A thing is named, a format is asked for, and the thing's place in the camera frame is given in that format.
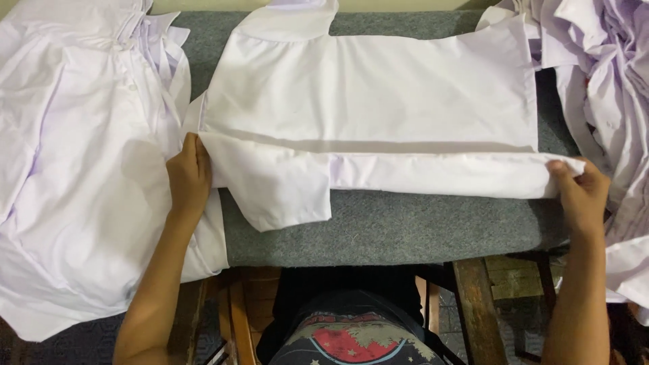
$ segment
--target gray felt table cover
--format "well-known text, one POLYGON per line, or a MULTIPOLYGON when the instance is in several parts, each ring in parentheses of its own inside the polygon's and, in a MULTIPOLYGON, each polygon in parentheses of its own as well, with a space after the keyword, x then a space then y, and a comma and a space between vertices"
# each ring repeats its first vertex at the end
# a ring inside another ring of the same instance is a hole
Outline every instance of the gray felt table cover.
MULTIPOLYGON (((340 13, 331 35, 381 34, 434 39, 471 32, 482 11, 340 13)), ((244 12, 184 12, 183 46, 194 99, 207 89, 231 30, 244 12)), ((576 155, 561 115, 554 73, 537 73, 539 150, 576 155)), ((220 189, 231 266, 392 265, 442 262, 552 247, 565 241, 555 200, 332 190, 332 219, 259 233, 220 189)))

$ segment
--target person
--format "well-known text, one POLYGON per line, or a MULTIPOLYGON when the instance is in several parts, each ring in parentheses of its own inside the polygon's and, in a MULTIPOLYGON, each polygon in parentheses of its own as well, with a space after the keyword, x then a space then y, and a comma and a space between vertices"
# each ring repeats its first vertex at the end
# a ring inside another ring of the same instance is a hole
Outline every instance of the person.
MULTIPOLYGON (((570 228, 563 284, 543 364, 609 360, 604 209, 609 179, 588 160, 573 178, 548 163, 570 228)), ((210 193, 210 159, 196 134, 167 163, 172 205, 115 345, 114 364, 170 364, 166 352, 185 251, 210 193)), ((257 347, 262 364, 447 364, 457 357, 422 328, 407 266, 283 269, 273 315, 257 347)))

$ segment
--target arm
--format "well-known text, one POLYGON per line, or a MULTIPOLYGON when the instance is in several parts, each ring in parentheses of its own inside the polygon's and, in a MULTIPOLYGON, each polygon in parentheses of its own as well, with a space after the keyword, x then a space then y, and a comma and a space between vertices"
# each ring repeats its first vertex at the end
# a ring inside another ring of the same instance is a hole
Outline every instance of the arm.
POLYGON ((610 180, 588 160, 572 178, 560 161, 548 164, 561 190, 570 251, 543 347, 544 365, 607 365, 604 209, 610 180))
POLYGON ((212 173, 198 136, 167 162, 171 211, 115 343, 113 364, 169 364, 167 342, 176 311, 180 273, 190 238, 205 209, 212 173))

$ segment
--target pile of white shirts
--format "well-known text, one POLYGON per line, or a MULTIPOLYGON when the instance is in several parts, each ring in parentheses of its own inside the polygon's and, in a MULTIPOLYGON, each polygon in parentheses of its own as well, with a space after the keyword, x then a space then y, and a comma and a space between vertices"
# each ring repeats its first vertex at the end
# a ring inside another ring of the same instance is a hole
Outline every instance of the pile of white shirts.
MULTIPOLYGON (((189 30, 145 0, 21 0, 0 21, 0 316, 40 341, 127 309, 171 206, 189 30)), ((218 194, 182 280, 227 267, 218 194)))
MULTIPOLYGON (((607 223, 610 301, 649 308, 649 3, 504 0, 480 25, 524 14, 542 68, 554 68, 580 151, 611 177, 607 223)), ((649 311, 639 320, 649 325, 649 311)))
POLYGON ((537 152, 523 17, 440 40, 329 36, 336 0, 276 0, 230 35, 185 123, 259 231, 331 218, 330 189, 530 199, 537 152))

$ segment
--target hand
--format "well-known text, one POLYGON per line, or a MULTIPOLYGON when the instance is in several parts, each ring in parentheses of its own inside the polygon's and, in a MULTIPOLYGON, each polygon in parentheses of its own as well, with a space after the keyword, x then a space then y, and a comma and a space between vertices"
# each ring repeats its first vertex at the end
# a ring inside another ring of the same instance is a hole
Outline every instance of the hand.
POLYGON ((171 212, 198 223, 210 195, 212 167, 210 156, 197 134, 185 136, 182 151, 167 161, 167 172, 171 212))
POLYGON ((550 161, 547 168, 559 185, 571 233, 582 238, 604 237, 604 210, 611 180, 586 158, 577 159, 586 162, 586 167, 583 175, 575 178, 562 161, 550 161))

